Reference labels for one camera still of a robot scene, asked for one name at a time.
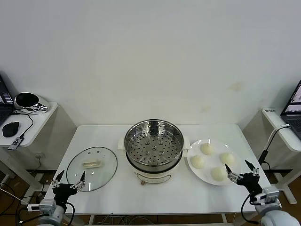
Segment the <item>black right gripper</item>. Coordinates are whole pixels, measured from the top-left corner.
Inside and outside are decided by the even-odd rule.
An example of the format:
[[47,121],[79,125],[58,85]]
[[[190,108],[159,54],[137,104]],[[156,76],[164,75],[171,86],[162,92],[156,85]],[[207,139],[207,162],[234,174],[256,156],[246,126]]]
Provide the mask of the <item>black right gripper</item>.
[[259,169],[247,160],[245,160],[245,163],[252,173],[236,174],[225,164],[227,177],[237,185],[244,186],[251,196],[258,195],[262,193],[262,187],[259,185]]

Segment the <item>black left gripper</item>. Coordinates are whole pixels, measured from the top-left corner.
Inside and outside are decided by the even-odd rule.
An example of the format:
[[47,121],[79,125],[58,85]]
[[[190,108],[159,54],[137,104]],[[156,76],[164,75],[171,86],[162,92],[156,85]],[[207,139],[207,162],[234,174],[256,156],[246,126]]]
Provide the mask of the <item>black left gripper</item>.
[[67,203],[70,196],[75,195],[85,186],[85,171],[83,171],[80,179],[75,184],[59,183],[64,175],[65,170],[60,172],[55,179],[52,180],[52,191],[56,203]]

